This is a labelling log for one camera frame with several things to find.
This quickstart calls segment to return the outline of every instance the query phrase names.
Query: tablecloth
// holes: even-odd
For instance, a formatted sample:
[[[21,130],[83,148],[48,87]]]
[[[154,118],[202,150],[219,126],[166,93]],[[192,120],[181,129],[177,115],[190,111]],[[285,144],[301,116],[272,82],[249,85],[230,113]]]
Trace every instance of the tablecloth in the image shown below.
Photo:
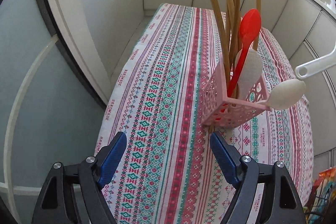
[[[234,188],[201,125],[202,89],[218,62],[212,10],[162,4],[135,45],[115,85],[96,150],[118,131],[128,144],[103,195],[118,223],[219,223]],[[269,91],[295,78],[273,35],[262,28],[258,52]],[[288,168],[303,204],[311,189],[313,148],[305,96],[284,111],[263,112],[222,130],[242,155]]]

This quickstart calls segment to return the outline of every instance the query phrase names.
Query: pink basket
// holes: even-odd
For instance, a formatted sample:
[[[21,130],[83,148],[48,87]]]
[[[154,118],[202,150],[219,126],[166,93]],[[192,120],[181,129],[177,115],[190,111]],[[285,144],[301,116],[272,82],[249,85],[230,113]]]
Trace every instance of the pink basket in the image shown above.
[[[252,100],[244,101],[227,97],[223,58],[220,56],[219,63],[203,91],[202,124],[235,128],[265,110],[271,111],[270,107],[255,103],[268,98],[263,76],[251,88],[247,98]]]

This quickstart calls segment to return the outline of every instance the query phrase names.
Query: white rice paddle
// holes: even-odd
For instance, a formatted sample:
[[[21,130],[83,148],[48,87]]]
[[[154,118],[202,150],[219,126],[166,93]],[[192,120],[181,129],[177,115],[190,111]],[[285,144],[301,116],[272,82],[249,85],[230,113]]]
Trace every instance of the white rice paddle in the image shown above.
[[[235,67],[237,66],[242,50],[237,53]],[[238,79],[238,99],[246,100],[247,94],[263,73],[263,61],[261,56],[252,48],[249,48],[245,63]]]
[[[303,96],[306,85],[298,79],[281,82],[272,89],[267,100],[257,102],[277,110],[284,110],[295,105]]]
[[[295,75],[299,80],[304,80],[335,65],[336,45],[331,53],[297,66],[295,68]]]

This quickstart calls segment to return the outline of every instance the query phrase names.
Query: silver bolt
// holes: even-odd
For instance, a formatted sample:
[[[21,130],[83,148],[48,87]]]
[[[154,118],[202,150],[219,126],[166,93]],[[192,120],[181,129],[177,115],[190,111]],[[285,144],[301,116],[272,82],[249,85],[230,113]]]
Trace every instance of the silver bolt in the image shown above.
[[[243,156],[241,159],[242,159],[244,162],[250,162],[250,161],[251,161],[251,157],[249,157],[249,156]]]
[[[90,156],[90,157],[86,158],[86,162],[88,162],[89,164],[94,162],[94,161],[95,161],[95,157],[93,157],[93,156]]]
[[[55,169],[58,169],[58,168],[60,168],[61,166],[62,166],[62,164],[61,164],[60,162],[57,162],[57,163],[54,164],[54,168],[55,168]]]
[[[282,161],[277,161],[277,167],[283,168],[285,164]]]

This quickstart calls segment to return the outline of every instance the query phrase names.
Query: red spoon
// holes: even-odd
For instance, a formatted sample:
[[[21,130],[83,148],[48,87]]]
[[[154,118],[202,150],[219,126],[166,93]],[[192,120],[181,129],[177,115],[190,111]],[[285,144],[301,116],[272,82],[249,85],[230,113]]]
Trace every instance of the red spoon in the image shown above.
[[[227,89],[227,96],[231,97],[232,93],[237,85],[239,76],[242,72],[249,47],[254,39],[259,35],[261,29],[261,16],[257,9],[251,9],[248,11],[239,27],[239,36],[243,41],[243,48],[241,49],[241,54],[233,73],[232,79],[230,81],[229,87]]]

